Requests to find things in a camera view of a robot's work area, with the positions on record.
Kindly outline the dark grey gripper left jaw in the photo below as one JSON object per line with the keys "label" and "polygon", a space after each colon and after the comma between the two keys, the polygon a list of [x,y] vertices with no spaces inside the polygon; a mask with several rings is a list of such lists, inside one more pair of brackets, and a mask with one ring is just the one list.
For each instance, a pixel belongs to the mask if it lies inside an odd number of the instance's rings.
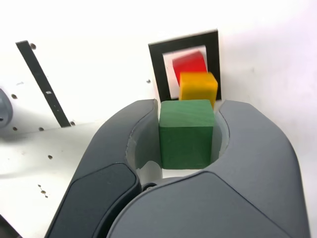
{"label": "dark grey gripper left jaw", "polygon": [[95,133],[46,233],[104,238],[145,184],[162,178],[158,102],[136,101]]}

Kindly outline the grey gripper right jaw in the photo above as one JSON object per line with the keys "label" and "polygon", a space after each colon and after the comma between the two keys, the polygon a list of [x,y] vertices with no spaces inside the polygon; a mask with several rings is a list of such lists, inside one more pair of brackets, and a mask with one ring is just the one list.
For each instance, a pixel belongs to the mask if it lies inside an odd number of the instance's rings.
{"label": "grey gripper right jaw", "polygon": [[283,131],[248,103],[216,114],[219,158],[133,199],[110,238],[308,238],[296,153]]}

